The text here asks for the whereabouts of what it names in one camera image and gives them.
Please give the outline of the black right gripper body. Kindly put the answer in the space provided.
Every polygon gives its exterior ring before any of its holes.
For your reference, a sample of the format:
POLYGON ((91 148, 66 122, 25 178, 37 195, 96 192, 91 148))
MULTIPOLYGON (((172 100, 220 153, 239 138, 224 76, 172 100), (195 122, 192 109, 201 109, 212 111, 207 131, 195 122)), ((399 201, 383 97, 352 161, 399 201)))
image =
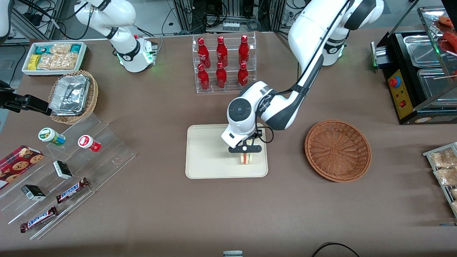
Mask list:
POLYGON ((14 107, 7 107, 7 103, 16 99, 14 95, 14 90, 10 85, 3 80, 0 81, 0 108, 10 110, 12 112, 17 112, 17 109, 14 107))

